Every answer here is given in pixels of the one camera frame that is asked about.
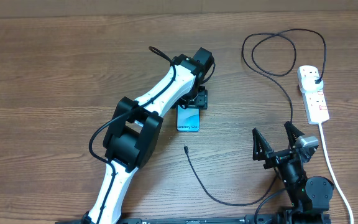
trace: wooden surface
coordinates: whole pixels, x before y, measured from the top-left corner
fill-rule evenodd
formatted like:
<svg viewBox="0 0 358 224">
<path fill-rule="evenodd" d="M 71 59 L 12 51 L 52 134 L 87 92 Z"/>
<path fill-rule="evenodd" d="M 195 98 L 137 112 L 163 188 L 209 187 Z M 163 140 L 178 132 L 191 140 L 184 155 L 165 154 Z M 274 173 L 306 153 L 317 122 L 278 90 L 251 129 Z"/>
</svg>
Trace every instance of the wooden surface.
<svg viewBox="0 0 358 224">
<path fill-rule="evenodd" d="M 212 51 L 216 71 L 206 84 L 208 110 L 198 133 L 178 133 L 169 111 L 149 163 L 132 180 L 122 211 L 126 217 L 239 217 L 256 206 L 228 207 L 205 195 L 195 169 L 217 198 L 250 202 L 274 176 L 252 160 L 252 133 L 258 127 L 272 147 L 288 144 L 283 123 L 288 102 L 271 81 L 251 72 L 240 58 L 244 38 L 256 32 L 307 28 L 324 35 L 328 58 L 324 81 L 331 119 L 323 128 L 331 163 L 358 223 L 358 12 L 286 12 L 182 16 L 112 16 L 0 20 L 0 223 L 52 223 L 80 218 L 98 195 L 104 164 L 91 157 L 88 141 L 113 114 L 117 102 L 152 88 L 168 64 L 149 52 L 153 45 L 173 57 Z M 318 36 L 287 35 L 298 49 L 295 68 L 321 68 Z M 247 47 L 258 38 L 250 39 Z M 293 50 L 273 39 L 256 60 L 267 70 L 289 68 Z M 294 124 L 307 124 L 296 69 L 278 78 L 294 104 Z M 103 135 L 94 147 L 102 155 Z M 331 178 L 321 148 L 305 165 L 308 175 Z M 282 188 L 277 183 L 274 190 Z M 289 205 L 286 194 L 261 213 Z M 346 223 L 337 192 L 329 211 L 333 223 Z"/>
<path fill-rule="evenodd" d="M 358 10 L 358 0 L 0 0 L 0 18 Z"/>
</svg>

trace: white power strip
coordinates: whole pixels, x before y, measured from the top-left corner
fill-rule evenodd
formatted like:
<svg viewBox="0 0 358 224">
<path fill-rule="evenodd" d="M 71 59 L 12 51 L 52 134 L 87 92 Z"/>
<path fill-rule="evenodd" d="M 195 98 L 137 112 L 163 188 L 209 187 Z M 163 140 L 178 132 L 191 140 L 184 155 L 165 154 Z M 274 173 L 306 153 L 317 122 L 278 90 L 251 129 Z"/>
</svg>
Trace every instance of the white power strip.
<svg viewBox="0 0 358 224">
<path fill-rule="evenodd" d="M 353 212 L 349 205 L 345 195 L 343 194 L 339 184 L 335 178 L 333 168 L 329 161 L 326 141 L 323 133 L 322 123 L 329 119 L 326 99 L 323 93 L 323 81 L 315 83 L 315 80 L 319 78 L 318 69 L 310 65 L 301 66 L 298 69 L 299 88 L 302 92 L 303 102 L 305 104 L 306 116 L 308 117 L 309 124 L 318 124 L 321 142 L 323 144 L 324 156 L 326 158 L 327 166 L 331 177 L 333 178 L 335 187 L 341 195 L 347 210 L 349 211 L 350 223 L 353 224 Z"/>
</svg>

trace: white cable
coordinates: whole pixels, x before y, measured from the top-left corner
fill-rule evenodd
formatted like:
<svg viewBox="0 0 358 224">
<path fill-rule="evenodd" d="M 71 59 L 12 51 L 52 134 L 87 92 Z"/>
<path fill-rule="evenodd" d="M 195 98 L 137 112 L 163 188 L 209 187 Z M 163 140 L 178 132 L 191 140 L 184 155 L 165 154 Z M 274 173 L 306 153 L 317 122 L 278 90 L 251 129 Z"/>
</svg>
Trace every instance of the white cable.
<svg viewBox="0 0 358 224">
<path fill-rule="evenodd" d="M 349 202 L 347 201 L 345 195 L 343 194 L 341 188 L 339 187 L 338 181 L 335 178 L 333 168 L 331 167 L 331 163 L 329 162 L 329 157 L 328 157 L 328 152 L 327 152 L 327 147 L 326 147 L 326 140 L 324 138 L 323 126 L 321 125 L 321 123 L 318 123 L 318 129 L 320 130 L 321 142 L 323 143 L 323 151 L 324 151 L 324 156 L 326 158 L 329 173 L 331 174 L 331 177 L 333 178 L 333 181 L 334 181 L 336 189 L 338 190 L 338 192 L 341 195 L 343 201 L 345 202 L 345 205 L 347 207 L 347 211 L 349 211 L 350 222 L 351 222 L 351 224 L 353 224 L 353 212 L 352 212 L 351 205 L 349 205 Z"/>
</svg>

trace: phone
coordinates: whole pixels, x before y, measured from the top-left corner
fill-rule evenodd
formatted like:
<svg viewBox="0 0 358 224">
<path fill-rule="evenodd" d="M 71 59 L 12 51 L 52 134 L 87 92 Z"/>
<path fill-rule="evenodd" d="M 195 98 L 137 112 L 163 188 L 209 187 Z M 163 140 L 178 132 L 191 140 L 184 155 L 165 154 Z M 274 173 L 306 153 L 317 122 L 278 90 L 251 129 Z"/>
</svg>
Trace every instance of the phone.
<svg viewBox="0 0 358 224">
<path fill-rule="evenodd" d="M 199 131 L 200 130 L 200 109 L 183 109 L 177 106 L 177 130 L 178 131 Z"/>
</svg>

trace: wooden table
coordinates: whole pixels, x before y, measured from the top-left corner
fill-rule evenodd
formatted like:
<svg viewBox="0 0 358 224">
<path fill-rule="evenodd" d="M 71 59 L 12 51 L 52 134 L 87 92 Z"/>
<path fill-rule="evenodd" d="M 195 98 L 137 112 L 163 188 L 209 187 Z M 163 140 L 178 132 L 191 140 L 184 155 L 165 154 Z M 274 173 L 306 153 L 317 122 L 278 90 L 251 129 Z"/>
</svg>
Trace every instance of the wooden table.
<svg viewBox="0 0 358 224">
<path fill-rule="evenodd" d="M 53 223 L 89 210 L 98 195 L 105 166 L 91 157 L 88 141 L 111 118 L 123 97 L 152 88 L 168 64 L 147 49 L 170 57 L 210 50 L 216 71 L 206 84 L 209 108 L 201 112 L 198 133 L 178 133 L 174 110 L 164 117 L 157 148 L 132 180 L 122 211 L 126 217 L 239 217 L 250 207 L 220 205 L 194 177 L 183 143 L 206 188 L 217 198 L 250 202 L 274 176 L 252 160 L 252 133 L 258 127 L 276 150 L 288 144 L 283 123 L 288 101 L 270 80 L 241 60 L 244 38 L 256 32 L 307 28 L 322 33 L 328 46 L 325 94 L 331 119 L 324 130 L 331 163 L 358 223 L 358 11 L 203 14 L 181 16 L 98 16 L 0 19 L 0 223 Z M 308 125 L 296 69 L 321 69 L 323 45 L 317 35 L 292 32 L 298 49 L 295 69 L 277 80 L 294 104 L 294 124 Z M 260 38 L 250 39 L 247 48 Z M 293 60 L 283 39 L 262 44 L 256 60 L 284 72 Z M 103 135 L 96 139 L 104 154 Z M 305 165 L 308 176 L 331 178 L 321 148 Z M 275 184 L 273 190 L 282 188 Z M 286 194 L 261 213 L 289 205 Z M 329 211 L 333 223 L 347 223 L 337 192 Z"/>
</svg>

